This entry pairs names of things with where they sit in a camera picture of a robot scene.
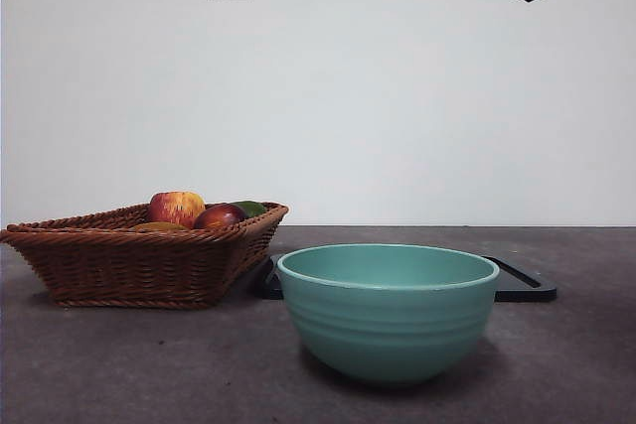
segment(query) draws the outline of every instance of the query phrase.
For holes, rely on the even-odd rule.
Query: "woven basket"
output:
[[[147,204],[10,224],[0,242],[31,264],[61,306],[202,309],[267,254],[286,206],[214,230],[131,230]]]

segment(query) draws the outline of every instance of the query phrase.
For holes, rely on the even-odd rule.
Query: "yellow-red apple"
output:
[[[190,192],[157,193],[148,205],[149,222],[180,223],[192,228],[195,219],[206,209],[201,196]]]

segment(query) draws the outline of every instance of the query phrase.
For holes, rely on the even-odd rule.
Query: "red apple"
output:
[[[148,205],[148,221],[180,223],[192,228],[197,216],[205,209],[206,204],[198,194],[157,193]]]
[[[217,204],[201,212],[195,220],[194,228],[225,227],[246,218],[247,214],[234,204]]]

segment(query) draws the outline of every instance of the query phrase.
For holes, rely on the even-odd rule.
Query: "gray table surface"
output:
[[[272,254],[344,242],[491,255],[558,285],[496,303],[431,381],[369,388],[315,359],[253,274],[204,311],[64,309],[2,247],[2,423],[636,423],[636,228],[282,226]]]

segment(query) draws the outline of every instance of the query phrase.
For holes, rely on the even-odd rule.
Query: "teal bowl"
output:
[[[375,243],[297,250],[277,268],[305,347],[344,374],[386,385],[427,380],[466,356],[499,275],[478,255]]]

